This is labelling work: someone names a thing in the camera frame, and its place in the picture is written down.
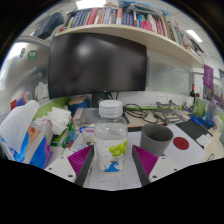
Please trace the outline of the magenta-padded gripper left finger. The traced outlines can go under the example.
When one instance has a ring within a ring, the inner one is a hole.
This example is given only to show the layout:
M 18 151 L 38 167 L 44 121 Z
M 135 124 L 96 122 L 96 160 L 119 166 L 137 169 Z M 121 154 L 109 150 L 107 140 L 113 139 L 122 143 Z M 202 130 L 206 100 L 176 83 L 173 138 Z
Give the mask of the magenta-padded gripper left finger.
M 72 155 L 60 156 L 45 170 L 78 186 L 83 186 L 94 156 L 94 146 L 85 147 Z

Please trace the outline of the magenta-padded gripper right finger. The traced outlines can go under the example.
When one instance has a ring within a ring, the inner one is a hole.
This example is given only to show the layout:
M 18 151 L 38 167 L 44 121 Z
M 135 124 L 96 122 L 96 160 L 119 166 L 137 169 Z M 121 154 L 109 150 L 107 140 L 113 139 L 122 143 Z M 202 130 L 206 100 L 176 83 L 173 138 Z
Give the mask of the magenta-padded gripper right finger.
M 157 181 L 178 170 L 166 156 L 156 157 L 150 152 L 133 145 L 132 157 L 142 186 Z

